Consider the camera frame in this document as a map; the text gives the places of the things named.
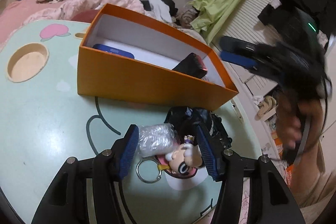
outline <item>plastic wrapped package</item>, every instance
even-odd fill
[[[142,157],[165,155],[179,144],[174,127],[170,123],[139,126],[139,154]]]

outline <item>metal bolt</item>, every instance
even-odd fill
[[[260,160],[262,161],[262,162],[269,162],[269,158],[267,157],[267,156],[265,156],[265,155],[263,155],[263,156],[261,156],[260,157]]]
[[[75,162],[76,158],[75,157],[70,157],[70,158],[67,158],[67,163],[69,164],[73,164]]]
[[[231,149],[225,149],[225,150],[224,150],[224,154],[225,154],[226,156],[232,156],[232,155],[233,155],[233,151],[232,151]]]
[[[104,156],[110,156],[112,154],[111,149],[105,149],[102,153]]]

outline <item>light green table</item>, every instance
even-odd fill
[[[44,69],[23,83],[5,77],[9,57],[24,44],[40,42],[41,30],[53,23],[64,24],[71,35],[54,36],[42,42],[50,52]],[[79,160],[94,157],[88,142],[86,124],[98,115],[94,97],[77,94],[76,74],[80,40],[74,37],[89,24],[70,21],[35,21],[18,30],[0,53],[0,187],[16,213],[31,223],[38,204],[59,168],[70,156]],[[245,123],[241,123],[230,102],[216,111],[233,139],[232,147],[241,156],[258,158],[261,149],[246,114],[235,99]],[[125,134],[130,124],[162,123],[169,107],[150,106],[99,98],[106,121]],[[90,123],[92,141],[98,152],[111,148],[120,138],[101,119]],[[195,180],[172,179],[163,173],[154,184],[141,182],[133,160],[123,187],[126,202],[138,224],[192,223],[213,205],[221,184],[213,182],[201,169]],[[152,162],[145,162],[140,172],[147,179],[157,175]]]

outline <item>blue case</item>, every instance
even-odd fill
[[[118,55],[121,55],[121,56],[125,56],[125,57],[128,57],[128,58],[134,59],[134,55],[132,53],[120,50],[118,48],[113,48],[113,47],[106,46],[106,45],[103,45],[103,44],[95,44],[93,46],[93,48],[95,48],[97,50],[100,50],[100,51],[110,52],[110,53],[114,53],[114,54],[118,54]]]

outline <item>yellow strap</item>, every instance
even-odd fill
[[[158,165],[157,165],[157,169],[158,169],[159,171],[167,170],[167,169],[170,169],[170,166],[169,166],[169,165],[165,165],[165,164],[158,164]]]

